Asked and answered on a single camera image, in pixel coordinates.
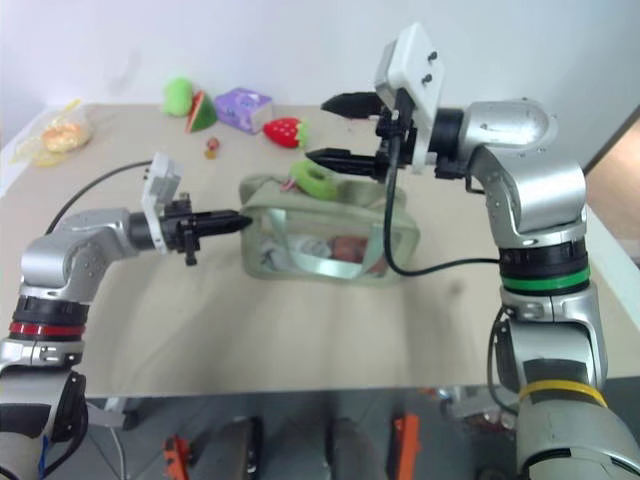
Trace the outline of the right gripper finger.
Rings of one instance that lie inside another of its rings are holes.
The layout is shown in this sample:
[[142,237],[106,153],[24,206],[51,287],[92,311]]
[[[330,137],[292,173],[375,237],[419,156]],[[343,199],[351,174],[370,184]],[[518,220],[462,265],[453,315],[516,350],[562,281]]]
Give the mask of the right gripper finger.
[[368,119],[378,116],[383,102],[375,92],[342,93],[331,97],[321,104],[323,111],[347,119]]
[[306,153],[316,164],[336,173],[356,176],[383,176],[384,163],[375,156],[353,154],[350,150],[322,148]]

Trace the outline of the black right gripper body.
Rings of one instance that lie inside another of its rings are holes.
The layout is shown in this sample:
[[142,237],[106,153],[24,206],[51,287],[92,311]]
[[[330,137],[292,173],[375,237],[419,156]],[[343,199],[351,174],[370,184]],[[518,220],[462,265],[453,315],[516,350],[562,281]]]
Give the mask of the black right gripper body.
[[375,134],[381,139],[375,154],[375,179],[385,181],[391,160],[399,169],[412,164],[417,129],[412,119],[415,103],[405,89],[400,89],[392,107],[383,106]]

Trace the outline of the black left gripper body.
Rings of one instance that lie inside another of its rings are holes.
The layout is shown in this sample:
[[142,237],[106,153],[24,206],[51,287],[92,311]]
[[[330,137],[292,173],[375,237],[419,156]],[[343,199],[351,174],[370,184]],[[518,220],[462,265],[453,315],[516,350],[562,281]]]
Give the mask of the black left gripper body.
[[200,249],[195,227],[197,218],[192,211],[190,195],[180,193],[172,200],[162,215],[162,234],[168,251],[184,255],[186,265],[196,265],[196,252]]

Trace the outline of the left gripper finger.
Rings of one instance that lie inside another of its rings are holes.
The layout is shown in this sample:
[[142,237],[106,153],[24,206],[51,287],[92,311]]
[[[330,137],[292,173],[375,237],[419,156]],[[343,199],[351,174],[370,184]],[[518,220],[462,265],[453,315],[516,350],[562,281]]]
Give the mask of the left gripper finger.
[[199,223],[197,226],[198,236],[216,236],[232,234],[247,228],[250,222],[227,222],[227,223]]
[[197,213],[199,224],[251,224],[252,219],[235,210],[215,210]]

